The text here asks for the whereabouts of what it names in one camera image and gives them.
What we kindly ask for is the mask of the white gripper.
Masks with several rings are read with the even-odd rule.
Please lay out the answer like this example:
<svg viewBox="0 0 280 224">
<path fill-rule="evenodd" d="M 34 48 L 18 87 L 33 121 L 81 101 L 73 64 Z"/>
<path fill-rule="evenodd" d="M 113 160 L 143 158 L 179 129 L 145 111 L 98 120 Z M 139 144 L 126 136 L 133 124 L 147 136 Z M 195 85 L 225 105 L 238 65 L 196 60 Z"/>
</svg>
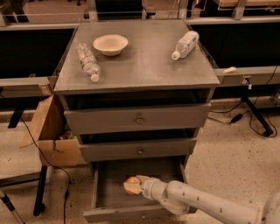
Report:
<svg viewBox="0 0 280 224">
<path fill-rule="evenodd" d="M 127 193 L 140 194 L 148 200 L 162 201 L 167 198 L 167 184 L 158 178 L 149 178 L 145 175 L 136 175 L 138 182 L 124 182 L 123 186 Z"/>
</svg>

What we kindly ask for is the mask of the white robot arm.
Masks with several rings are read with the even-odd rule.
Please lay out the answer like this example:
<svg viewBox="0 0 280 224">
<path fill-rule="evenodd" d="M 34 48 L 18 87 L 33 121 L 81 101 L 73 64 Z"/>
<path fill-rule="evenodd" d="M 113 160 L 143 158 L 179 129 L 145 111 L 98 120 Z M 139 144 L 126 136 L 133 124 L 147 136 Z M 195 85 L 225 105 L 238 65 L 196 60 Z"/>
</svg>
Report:
<svg viewBox="0 0 280 224">
<path fill-rule="evenodd" d="M 223 224 L 280 224 L 280 193 L 275 193 L 262 210 L 203 192 L 186 183 L 173 180 L 165 183 L 143 175 L 123 183 L 129 194 L 142 194 L 155 200 L 172 214 L 186 214 L 190 207 L 210 215 Z"/>
</svg>

